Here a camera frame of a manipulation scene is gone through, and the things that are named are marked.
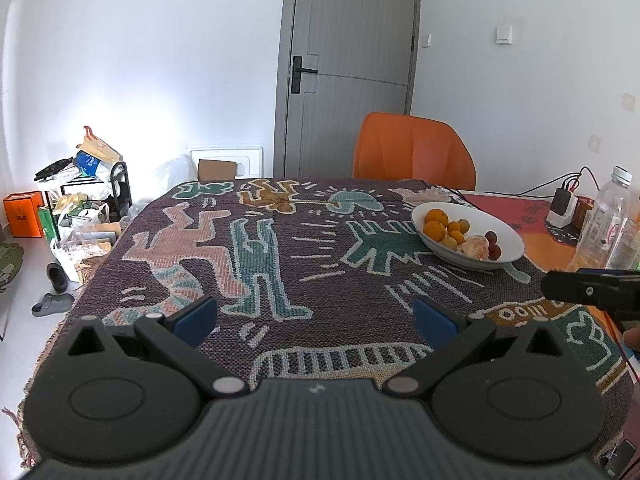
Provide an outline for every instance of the clear plastic bottle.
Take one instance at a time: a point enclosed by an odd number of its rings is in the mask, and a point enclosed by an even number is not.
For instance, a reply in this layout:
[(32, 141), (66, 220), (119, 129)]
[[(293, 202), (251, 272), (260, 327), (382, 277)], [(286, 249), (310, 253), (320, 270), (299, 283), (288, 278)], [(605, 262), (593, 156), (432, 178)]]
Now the clear plastic bottle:
[(603, 269), (613, 241), (629, 216), (631, 174), (616, 166), (611, 173), (611, 181), (598, 192), (585, 222), (576, 247), (574, 257), (566, 270), (575, 272), (580, 268)]

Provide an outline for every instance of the bowl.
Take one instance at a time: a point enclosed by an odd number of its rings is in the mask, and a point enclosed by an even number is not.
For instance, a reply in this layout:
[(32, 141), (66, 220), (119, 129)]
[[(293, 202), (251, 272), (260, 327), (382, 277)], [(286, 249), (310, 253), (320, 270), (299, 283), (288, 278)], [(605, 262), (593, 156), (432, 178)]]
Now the bowl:
[[(452, 222), (461, 218), (469, 220), (470, 228), (469, 231), (465, 233), (465, 238), (472, 235), (484, 236), (487, 231), (493, 231), (498, 237), (498, 245), (500, 245), (502, 250), (500, 258), (497, 260), (476, 260), (475, 258), (466, 256), (466, 254), (452, 251), (436, 241), (431, 240), (431, 238), (422, 232), (422, 228), (424, 227), (425, 215), (432, 209), (442, 209), (449, 217), (449, 221)], [(422, 240), (436, 256), (464, 269), (498, 269), (521, 258), (524, 254), (524, 242), (522, 238), (520, 238), (520, 235), (502, 220), (479, 209), (447, 202), (425, 202), (414, 208), (411, 212), (411, 220), (414, 222), (420, 240)]]

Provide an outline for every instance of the black slipper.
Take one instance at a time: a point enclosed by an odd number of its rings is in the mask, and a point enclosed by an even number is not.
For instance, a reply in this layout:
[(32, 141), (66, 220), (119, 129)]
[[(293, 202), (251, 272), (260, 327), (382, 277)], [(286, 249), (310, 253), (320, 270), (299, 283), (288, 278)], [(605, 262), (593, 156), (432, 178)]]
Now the black slipper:
[(48, 316), (49, 314), (60, 314), (69, 310), (74, 304), (75, 298), (71, 294), (60, 294), (54, 296), (50, 292), (44, 295), (40, 303), (31, 307), (31, 313), (35, 317)]
[(47, 277), (50, 279), (51, 285), (53, 285), (53, 290), (59, 294), (69, 286), (69, 280), (60, 264), (49, 264), (47, 266)]

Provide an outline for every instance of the gray door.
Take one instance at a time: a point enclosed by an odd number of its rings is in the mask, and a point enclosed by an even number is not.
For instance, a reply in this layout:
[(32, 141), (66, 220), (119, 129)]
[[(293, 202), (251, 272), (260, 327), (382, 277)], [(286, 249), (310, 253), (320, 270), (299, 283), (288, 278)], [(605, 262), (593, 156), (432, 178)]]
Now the gray door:
[[(348, 177), (360, 123), (402, 114), (408, 93), (415, 0), (296, 0), (285, 146), (286, 177)], [(294, 56), (318, 74), (300, 74)]]

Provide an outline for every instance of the chair backrest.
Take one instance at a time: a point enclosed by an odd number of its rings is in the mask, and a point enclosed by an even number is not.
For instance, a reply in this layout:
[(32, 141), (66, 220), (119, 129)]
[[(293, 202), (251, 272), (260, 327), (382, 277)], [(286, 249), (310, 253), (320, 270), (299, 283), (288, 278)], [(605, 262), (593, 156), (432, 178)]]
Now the chair backrest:
[(451, 126), (374, 112), (365, 117), (353, 157), (354, 178), (418, 178), (455, 189), (476, 188), (476, 167)]

